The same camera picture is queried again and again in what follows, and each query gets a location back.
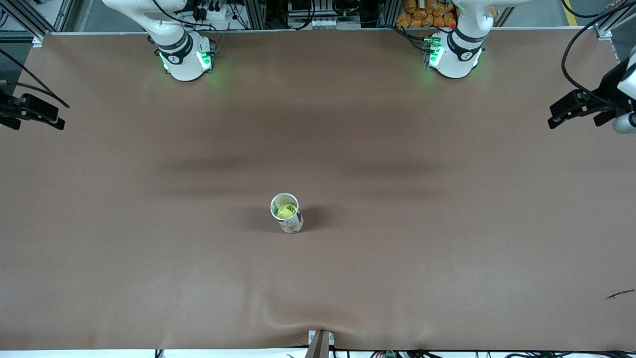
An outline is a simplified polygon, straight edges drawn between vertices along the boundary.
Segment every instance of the tin can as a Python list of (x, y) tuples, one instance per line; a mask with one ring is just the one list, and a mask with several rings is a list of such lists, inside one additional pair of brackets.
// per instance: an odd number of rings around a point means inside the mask
[(272, 199), (270, 205), (272, 216), (280, 224), (282, 230), (293, 234), (303, 227), (303, 214), (300, 212), (298, 199), (290, 193), (282, 192)]

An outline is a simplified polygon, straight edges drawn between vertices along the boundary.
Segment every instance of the black cable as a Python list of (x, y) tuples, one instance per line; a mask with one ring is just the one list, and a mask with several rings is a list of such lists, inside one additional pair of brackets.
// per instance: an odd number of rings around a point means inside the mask
[[(169, 13), (167, 13), (167, 12), (166, 12), (166, 11), (165, 11), (165, 10), (164, 10), (164, 9), (163, 9), (160, 5), (159, 5), (159, 3), (158, 3), (156, 0), (153, 0), (153, 3), (155, 3), (155, 6), (159, 9), (159, 11), (161, 11), (164, 15), (168, 16), (168, 17), (169, 17), (169, 18), (171, 18), (172, 20), (175, 20), (175, 21), (177, 21), (177, 22), (180, 22), (180, 23), (182, 23), (182, 24), (184, 24), (184, 25), (190, 25), (190, 26), (192, 26), (192, 27), (193, 27), (193, 29), (197, 29), (197, 26), (199, 26), (198, 24), (193, 24), (193, 23), (191, 23), (191, 22), (187, 22), (187, 21), (179, 20), (178, 18), (176, 18), (176, 17), (174, 17), (174, 16), (170, 15)], [(208, 26), (208, 27), (210, 27), (211, 29), (214, 29), (215, 31), (218, 31), (218, 30), (216, 29), (216, 27), (214, 27), (212, 24), (203, 24), (202, 26)]]
[(240, 15), (240, 11), (239, 11), (239, 7), (237, 6), (236, 2), (234, 0), (230, 0), (228, 1), (228, 6), (230, 7), (230, 10), (232, 11), (232, 14), (234, 14), (234, 16), (237, 17), (237, 21), (238, 23), (245, 29), (245, 30), (249, 30), (249, 27), (247, 26), (247, 24), (245, 23), (245, 21), (243, 21), (243, 17)]
[(221, 39), (219, 40), (219, 44), (216, 45), (214, 47), (214, 54), (216, 55), (219, 50), (221, 49), (221, 45), (223, 44), (223, 39), (225, 39), (225, 33), (228, 32), (228, 30), (230, 29), (230, 23), (228, 23), (228, 28), (227, 30), (223, 31), (223, 34), (221, 34)]
[(26, 68), (23, 64), (20, 63), (20, 61), (16, 60), (15, 58), (13, 58), (13, 56), (11, 56), (10, 54), (7, 54), (6, 51), (4, 51), (2, 48), (0, 48), (0, 54), (3, 54), (6, 58), (8, 58), (9, 60), (11, 60), (13, 63), (15, 63), (16, 65), (18, 65), (20, 68), (22, 68), (27, 74), (29, 74), (29, 76), (31, 76), (36, 82), (38, 82), (40, 84), (40, 86), (42, 86), (47, 92), (43, 92), (48, 94), (49, 96), (55, 98), (57, 101), (59, 101), (60, 103), (62, 103), (63, 106), (65, 106), (66, 108), (70, 108), (70, 106), (64, 102), (61, 98), (59, 98), (50, 88), (48, 88), (48, 86), (46, 86), (44, 84), (44, 82), (42, 82), (36, 75), (33, 74), (33, 72), (29, 71), (28, 68)]
[(570, 53), (570, 49), (572, 48), (572, 45), (574, 44), (574, 42), (576, 41), (576, 39), (578, 39), (590, 26), (594, 26), (594, 24), (596, 24), (599, 20), (602, 20), (605, 17), (610, 17), (613, 14), (615, 14), (617, 11), (620, 11), (628, 6), (633, 5), (634, 3), (636, 3), (636, 0), (631, 0), (626, 2), (625, 4), (622, 4), (621, 6), (618, 6), (617, 8), (608, 11), (604, 14), (601, 14), (597, 17), (595, 17), (592, 21), (590, 21), (587, 25), (585, 25), (582, 29), (580, 29), (575, 35), (574, 37), (572, 37), (572, 39), (570, 40), (570, 43), (567, 44), (567, 47), (565, 47), (565, 52), (563, 53), (563, 57), (561, 58), (561, 72), (563, 73), (563, 75), (565, 76), (565, 79), (567, 79), (573, 86), (575, 86), (576, 88), (578, 88), (579, 90), (582, 90), (585, 94), (587, 94), (588, 96), (600, 101), (603, 104), (606, 104), (607, 106), (612, 106), (614, 108), (620, 108), (620, 105), (613, 103), (612, 101), (608, 101), (607, 99), (601, 98), (598, 95), (596, 95), (594, 92), (590, 91), (589, 89), (585, 88), (583, 85), (581, 85), (580, 83), (578, 83), (577, 81), (575, 81), (570, 74), (567, 72), (567, 69), (565, 68), (565, 61), (567, 60), (567, 56)]
[(393, 31), (397, 32), (400, 36), (406, 36), (406, 37), (409, 37), (411, 39), (416, 39), (416, 40), (419, 40), (419, 41), (423, 41), (424, 40), (423, 37), (407, 34), (406, 30), (404, 30), (404, 32), (402, 32), (402, 30), (398, 29), (397, 27), (395, 27), (393, 25), (382, 25), (380, 27), (386, 27), (387, 29), (392, 29)]
[(2, 13), (0, 14), (0, 21), (2, 22), (2, 24), (0, 24), (0, 27), (4, 26), (7, 20), (9, 20), (9, 14), (2, 10)]
[(22, 83), (22, 82), (11, 82), (11, 81), (6, 81), (6, 84), (8, 85), (13, 85), (13, 86), (17, 86), (17, 87), (24, 87), (26, 89), (32, 89), (32, 90), (36, 90), (40, 93), (44, 93), (47, 96), (50, 96), (52, 98), (55, 98), (59, 103), (62, 103), (63, 106), (65, 106), (66, 108), (70, 108), (68, 104), (66, 104), (66, 102), (64, 102), (61, 98), (59, 98), (58, 96), (56, 96), (53, 92), (47, 91), (47, 90), (43, 90), (39, 87), (35, 87), (33, 85), (29, 85), (27, 83)]
[(316, 14), (316, 5), (314, 4), (314, 0), (308, 0), (308, 1), (309, 1), (309, 9), (307, 10), (307, 20), (301, 27), (297, 28), (296, 31), (306, 28), (314, 20), (314, 16)]
[(567, 12), (571, 13), (572, 15), (576, 16), (576, 17), (582, 17), (582, 18), (593, 18), (593, 17), (597, 17), (598, 14), (594, 14), (594, 15), (583, 15), (580, 14), (574, 10), (572, 10), (572, 8), (570, 8), (570, 6), (567, 6), (567, 3), (565, 2), (565, 0), (561, 0), (561, 3), (563, 4), (563, 7), (567, 10)]
[(289, 24), (283, 20), (282, 15), (287, 11), (286, 9), (283, 9), (283, 5), (285, 3), (285, 0), (280, 0), (278, 3), (278, 8), (276, 9), (276, 13), (277, 16), (279, 18), (280, 24), (285, 28), (285, 29), (289, 29)]
[(408, 40), (408, 42), (410, 42), (410, 43), (411, 43), (411, 45), (412, 45), (413, 47), (415, 47), (417, 50), (420, 50), (420, 51), (422, 51), (422, 52), (427, 52), (427, 53), (430, 53), (430, 52), (431, 52), (431, 51), (425, 50), (424, 48), (420, 47), (420, 46), (419, 46), (419, 45), (415, 42), (415, 41), (423, 41), (423, 40), (424, 40), (424, 38), (421, 38), (421, 37), (418, 37), (418, 36), (414, 36), (414, 35), (407, 34), (405, 29), (400, 30), (400, 29), (398, 29), (397, 27), (392, 26), (392, 25), (382, 25), (382, 26), (380, 26), (380, 27), (386, 27), (386, 28), (388, 28), (388, 29), (392, 29), (393, 31), (395, 31), (395, 32), (397, 32), (398, 34), (400, 34), (400, 36), (404, 36), (404, 37)]
[(336, 3), (338, 1), (343, 1), (343, 0), (333, 0), (331, 2), (331, 9), (333, 10), (333, 12), (335, 12), (338, 16), (354, 16), (360, 13), (360, 9), (362, 8), (362, 2), (358, 2), (358, 7), (355, 8), (353, 11), (351, 12), (346, 12), (344, 6), (342, 7), (342, 10), (338, 10), (336, 8)]

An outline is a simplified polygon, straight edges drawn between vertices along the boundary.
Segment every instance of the tennis ball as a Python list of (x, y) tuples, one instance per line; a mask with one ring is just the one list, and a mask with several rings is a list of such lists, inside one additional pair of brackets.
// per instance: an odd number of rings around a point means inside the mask
[(296, 213), (296, 210), (297, 208), (291, 204), (281, 206), (278, 211), (276, 211), (276, 217), (283, 220), (291, 218)]

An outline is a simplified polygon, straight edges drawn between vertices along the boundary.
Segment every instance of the green led light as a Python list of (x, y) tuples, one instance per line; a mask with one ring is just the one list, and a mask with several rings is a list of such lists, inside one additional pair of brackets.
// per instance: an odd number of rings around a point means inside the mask
[(210, 55), (207, 52), (197, 51), (197, 57), (199, 59), (199, 62), (201, 62), (201, 66), (203, 68), (210, 68), (212, 61), (210, 60)]
[(165, 63), (165, 58), (163, 58), (163, 54), (161, 52), (159, 53), (159, 58), (161, 58), (161, 62), (163, 62), (163, 68), (168, 71), (168, 64)]
[(435, 52), (433, 52), (431, 54), (431, 61), (430, 61), (430, 65), (431, 66), (437, 66), (439, 64), (439, 60), (441, 59), (441, 56), (444, 54), (444, 46), (440, 45), (437, 50), (435, 50)]

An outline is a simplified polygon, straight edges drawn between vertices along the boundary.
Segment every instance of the yellow floor line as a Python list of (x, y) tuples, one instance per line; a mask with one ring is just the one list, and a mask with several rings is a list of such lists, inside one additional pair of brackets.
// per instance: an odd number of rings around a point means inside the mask
[[(570, 0), (564, 0), (565, 3), (567, 4), (567, 6), (571, 9), (572, 8), (572, 4), (570, 4)], [(565, 12), (565, 17), (567, 18), (567, 23), (570, 26), (578, 26), (579, 24), (576, 23), (576, 17), (574, 17), (574, 15), (572, 15), (569, 11), (567, 11), (565, 9), (565, 6), (563, 7), (563, 11)]]

